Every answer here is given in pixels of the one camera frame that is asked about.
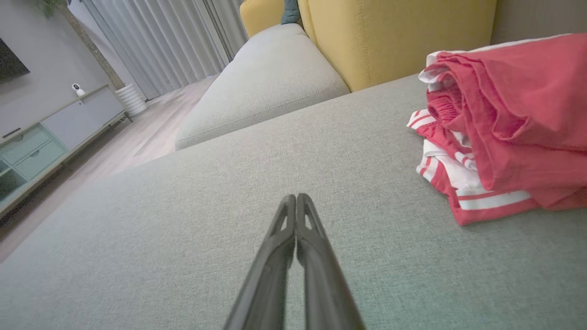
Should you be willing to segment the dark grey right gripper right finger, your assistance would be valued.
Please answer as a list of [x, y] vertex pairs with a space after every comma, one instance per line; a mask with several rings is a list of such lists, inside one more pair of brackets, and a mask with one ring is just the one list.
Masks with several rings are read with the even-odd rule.
[[305, 193], [296, 198], [296, 244], [296, 256], [304, 268], [305, 328], [364, 330], [314, 202]]

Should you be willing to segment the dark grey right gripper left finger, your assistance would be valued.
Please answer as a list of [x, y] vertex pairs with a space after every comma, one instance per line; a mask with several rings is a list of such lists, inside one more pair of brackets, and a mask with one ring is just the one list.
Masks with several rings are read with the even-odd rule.
[[225, 330], [283, 330], [288, 269], [296, 246], [296, 197], [283, 197], [224, 324]]

